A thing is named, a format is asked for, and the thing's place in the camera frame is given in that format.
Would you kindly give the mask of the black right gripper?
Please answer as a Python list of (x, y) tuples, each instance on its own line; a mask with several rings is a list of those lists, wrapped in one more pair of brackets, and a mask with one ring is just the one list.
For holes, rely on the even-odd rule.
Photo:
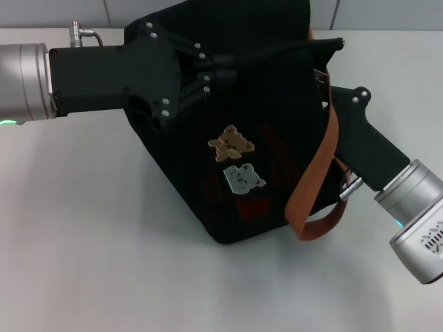
[(373, 191), (381, 191), (410, 158), (375, 129), (366, 117), (371, 92), (332, 87), (332, 105), (338, 116), (336, 156)]

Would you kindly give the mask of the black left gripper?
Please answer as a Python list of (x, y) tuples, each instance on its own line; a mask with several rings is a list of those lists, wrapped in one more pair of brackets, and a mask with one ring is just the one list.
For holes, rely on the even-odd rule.
[(122, 45), (53, 48), (49, 62), (58, 116), (133, 108), (160, 127), (167, 127), (179, 111), (205, 104), (213, 93), (230, 90), (238, 77), (235, 69), (216, 69), (181, 80), (179, 62), (237, 67), (236, 57), (171, 43), (156, 21), (126, 27)]

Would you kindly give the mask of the black food bag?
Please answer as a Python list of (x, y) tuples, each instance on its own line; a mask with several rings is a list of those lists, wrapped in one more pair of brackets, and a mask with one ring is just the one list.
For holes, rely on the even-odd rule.
[(299, 48), (239, 70), (230, 89), (184, 112), (168, 133), (126, 110), (132, 129), (218, 243), (290, 225), (303, 241), (341, 220), (345, 174), (334, 154), (338, 120), (330, 87), (318, 87), (339, 39), (315, 40), (309, 0), (185, 0), (154, 12), (169, 33), (211, 55)]

